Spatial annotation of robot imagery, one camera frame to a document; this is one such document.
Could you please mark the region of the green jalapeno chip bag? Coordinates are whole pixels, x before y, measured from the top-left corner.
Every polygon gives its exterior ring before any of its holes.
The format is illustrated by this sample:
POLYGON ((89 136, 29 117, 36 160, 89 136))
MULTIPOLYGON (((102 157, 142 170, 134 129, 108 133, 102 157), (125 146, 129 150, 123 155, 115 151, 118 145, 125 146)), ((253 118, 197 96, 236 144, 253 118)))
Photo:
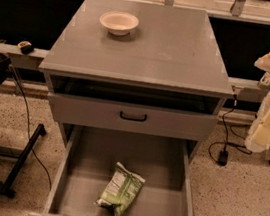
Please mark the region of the green jalapeno chip bag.
POLYGON ((96 199, 95 204, 110 209, 113 211, 114 216, 123 216, 141 192, 144 184, 144 178, 127 170, 118 162, 115 164, 113 177, 98 199, 96 199))

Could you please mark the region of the closed grey drawer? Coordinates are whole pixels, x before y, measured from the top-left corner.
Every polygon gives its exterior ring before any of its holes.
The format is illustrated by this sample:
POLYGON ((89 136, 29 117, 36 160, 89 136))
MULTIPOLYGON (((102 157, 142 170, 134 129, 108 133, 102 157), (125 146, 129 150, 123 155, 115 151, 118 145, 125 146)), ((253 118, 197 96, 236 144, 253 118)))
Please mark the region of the closed grey drawer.
POLYGON ((58 122, 163 137, 205 140, 217 116, 49 93, 58 122))

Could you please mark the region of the small clear bottle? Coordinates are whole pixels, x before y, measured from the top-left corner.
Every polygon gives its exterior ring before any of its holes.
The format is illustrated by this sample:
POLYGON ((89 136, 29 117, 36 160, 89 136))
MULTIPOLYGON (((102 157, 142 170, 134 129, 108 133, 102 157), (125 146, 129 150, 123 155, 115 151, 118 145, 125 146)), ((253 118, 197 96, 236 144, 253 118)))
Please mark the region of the small clear bottle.
POLYGON ((258 81, 259 88, 266 89, 270 86, 270 73, 266 72, 263 74, 261 79, 258 81))

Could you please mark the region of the white paper bowl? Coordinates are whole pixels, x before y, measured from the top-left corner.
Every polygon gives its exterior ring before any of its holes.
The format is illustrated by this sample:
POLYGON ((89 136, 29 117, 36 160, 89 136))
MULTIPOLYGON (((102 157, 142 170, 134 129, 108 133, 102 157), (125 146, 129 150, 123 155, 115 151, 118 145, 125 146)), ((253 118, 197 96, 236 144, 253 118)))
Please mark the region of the white paper bowl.
POLYGON ((100 24, 110 34, 126 36, 138 27, 139 19, 131 13, 109 11, 100 16, 100 24))

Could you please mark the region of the black yellow tape measure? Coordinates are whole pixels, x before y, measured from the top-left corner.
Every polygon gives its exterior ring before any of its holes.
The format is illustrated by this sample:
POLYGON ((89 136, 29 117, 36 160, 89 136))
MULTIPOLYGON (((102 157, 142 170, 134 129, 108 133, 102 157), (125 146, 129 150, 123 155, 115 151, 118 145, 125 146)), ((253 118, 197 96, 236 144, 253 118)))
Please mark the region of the black yellow tape measure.
POLYGON ((34 46, 28 41, 21 41, 17 46, 22 54, 30 54, 34 50, 34 46))

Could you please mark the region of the grey drawer cabinet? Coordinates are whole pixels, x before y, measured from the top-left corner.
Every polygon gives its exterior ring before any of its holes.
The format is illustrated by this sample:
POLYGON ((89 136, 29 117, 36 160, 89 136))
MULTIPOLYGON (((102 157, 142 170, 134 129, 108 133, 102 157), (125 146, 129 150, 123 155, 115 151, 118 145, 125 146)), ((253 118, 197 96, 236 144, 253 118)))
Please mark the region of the grey drawer cabinet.
MULTIPOLYGON (((84 0, 40 70, 49 93, 218 117, 232 88, 204 11, 126 0, 84 0), (100 24, 109 11, 131 13, 126 36, 100 24)), ((189 154, 202 141, 182 139, 189 154)))

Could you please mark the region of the open grey drawer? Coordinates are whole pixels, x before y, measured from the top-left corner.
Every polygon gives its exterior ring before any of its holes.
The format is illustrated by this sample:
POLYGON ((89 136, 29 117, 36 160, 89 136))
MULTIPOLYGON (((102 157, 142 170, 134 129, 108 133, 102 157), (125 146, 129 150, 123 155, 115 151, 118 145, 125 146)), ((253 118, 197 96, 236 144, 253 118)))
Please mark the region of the open grey drawer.
POLYGON ((51 193, 28 216, 194 216, 183 140, 73 129, 51 193))

